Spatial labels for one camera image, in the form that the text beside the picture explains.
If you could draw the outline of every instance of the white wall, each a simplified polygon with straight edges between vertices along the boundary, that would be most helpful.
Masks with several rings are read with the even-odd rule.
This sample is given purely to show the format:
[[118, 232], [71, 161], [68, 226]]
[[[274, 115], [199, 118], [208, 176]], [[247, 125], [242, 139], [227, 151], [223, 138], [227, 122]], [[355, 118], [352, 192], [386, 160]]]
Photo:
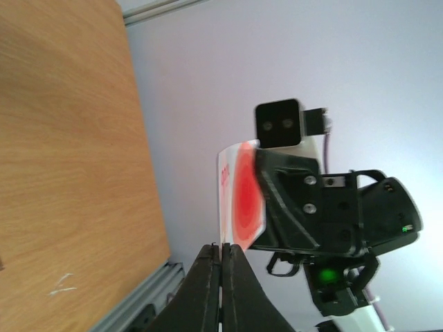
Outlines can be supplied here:
[[[372, 283], [398, 331], [443, 329], [443, 1], [209, 1], [127, 29], [174, 257], [217, 240], [215, 159], [254, 138], [254, 107], [328, 107], [331, 169], [382, 169], [422, 212], [418, 243]], [[318, 321], [303, 277], [248, 258], [298, 328]]]

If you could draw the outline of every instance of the red circle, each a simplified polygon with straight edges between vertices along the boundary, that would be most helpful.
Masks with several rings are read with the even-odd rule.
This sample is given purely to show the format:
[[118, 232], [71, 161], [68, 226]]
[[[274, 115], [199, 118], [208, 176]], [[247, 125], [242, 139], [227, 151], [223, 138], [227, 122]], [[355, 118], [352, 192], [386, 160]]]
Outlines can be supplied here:
[[262, 195], [254, 173], [255, 150], [245, 142], [240, 146], [233, 181], [233, 236], [235, 243], [253, 241], [260, 226]]

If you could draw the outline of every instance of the screw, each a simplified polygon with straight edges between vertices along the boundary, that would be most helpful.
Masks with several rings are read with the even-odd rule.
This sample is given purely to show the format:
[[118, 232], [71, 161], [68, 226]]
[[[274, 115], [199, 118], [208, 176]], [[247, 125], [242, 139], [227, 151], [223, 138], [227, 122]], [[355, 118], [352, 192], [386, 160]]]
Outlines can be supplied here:
[[309, 175], [305, 177], [305, 183], [307, 185], [315, 185], [317, 183], [317, 179], [315, 176]]
[[263, 124], [263, 129], [266, 130], [266, 131], [270, 131], [270, 130], [272, 129], [272, 123], [269, 122], [269, 121], [266, 121], [266, 122]]
[[392, 186], [390, 185], [390, 183], [386, 183], [385, 184], [385, 190], [387, 192], [394, 192], [394, 188], [392, 188]]
[[317, 212], [317, 207], [314, 204], [308, 203], [303, 206], [303, 211], [308, 214], [314, 214]]

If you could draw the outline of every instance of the green light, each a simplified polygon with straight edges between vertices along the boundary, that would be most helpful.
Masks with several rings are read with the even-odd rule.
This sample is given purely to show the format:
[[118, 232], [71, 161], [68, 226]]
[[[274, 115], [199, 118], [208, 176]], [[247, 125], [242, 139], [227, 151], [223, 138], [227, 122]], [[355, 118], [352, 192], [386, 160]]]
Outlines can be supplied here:
[[338, 273], [335, 270], [330, 268], [326, 268], [320, 272], [318, 276], [320, 281], [324, 284], [330, 284], [332, 282], [336, 282], [339, 279]]

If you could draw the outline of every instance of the wooden table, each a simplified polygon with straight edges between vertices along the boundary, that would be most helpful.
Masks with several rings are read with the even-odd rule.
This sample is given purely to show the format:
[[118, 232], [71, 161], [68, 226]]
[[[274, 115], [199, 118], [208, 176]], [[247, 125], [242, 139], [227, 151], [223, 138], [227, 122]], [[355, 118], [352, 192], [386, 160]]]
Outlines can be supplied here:
[[0, 331], [86, 331], [168, 257], [120, 7], [0, 0]]

